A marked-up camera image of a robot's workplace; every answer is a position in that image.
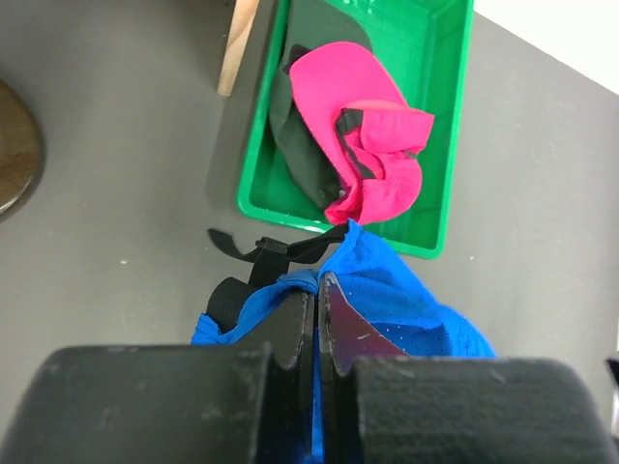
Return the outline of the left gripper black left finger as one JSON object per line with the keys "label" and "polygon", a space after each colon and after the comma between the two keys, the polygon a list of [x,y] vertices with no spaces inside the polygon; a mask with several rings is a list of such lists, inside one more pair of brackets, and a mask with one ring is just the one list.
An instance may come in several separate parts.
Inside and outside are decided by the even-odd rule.
{"label": "left gripper black left finger", "polygon": [[264,357],[254,463],[304,463],[310,456],[314,296],[294,291],[236,346]]}

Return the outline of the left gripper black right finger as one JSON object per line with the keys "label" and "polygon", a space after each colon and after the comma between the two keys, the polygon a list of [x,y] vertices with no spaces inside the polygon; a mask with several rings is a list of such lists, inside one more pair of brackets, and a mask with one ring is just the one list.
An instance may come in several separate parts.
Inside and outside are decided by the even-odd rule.
{"label": "left gripper black right finger", "polygon": [[318,303],[320,391],[328,463],[403,463],[405,356],[350,303],[333,273]]}

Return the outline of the blue cap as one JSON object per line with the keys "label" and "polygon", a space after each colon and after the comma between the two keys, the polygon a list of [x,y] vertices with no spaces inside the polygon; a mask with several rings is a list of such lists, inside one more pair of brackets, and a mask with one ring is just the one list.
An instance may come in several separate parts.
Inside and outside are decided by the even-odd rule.
{"label": "blue cap", "polygon": [[316,295],[333,274],[346,302],[407,355],[491,358],[485,338],[464,317],[440,304],[380,238],[350,221],[304,242],[260,239],[243,254],[230,235],[208,232],[224,254],[254,265],[250,283],[224,280],[197,320],[194,345],[231,345],[270,316],[293,291]]}

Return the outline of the magenta cap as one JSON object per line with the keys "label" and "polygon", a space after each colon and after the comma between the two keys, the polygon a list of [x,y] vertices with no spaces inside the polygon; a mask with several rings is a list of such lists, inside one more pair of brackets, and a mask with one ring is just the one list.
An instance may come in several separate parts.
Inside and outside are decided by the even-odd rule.
{"label": "magenta cap", "polygon": [[418,160],[434,117],[408,105],[387,70],[352,42],[322,45],[290,66],[292,97],[313,139],[339,176],[325,208],[333,225],[400,216],[418,199]]}

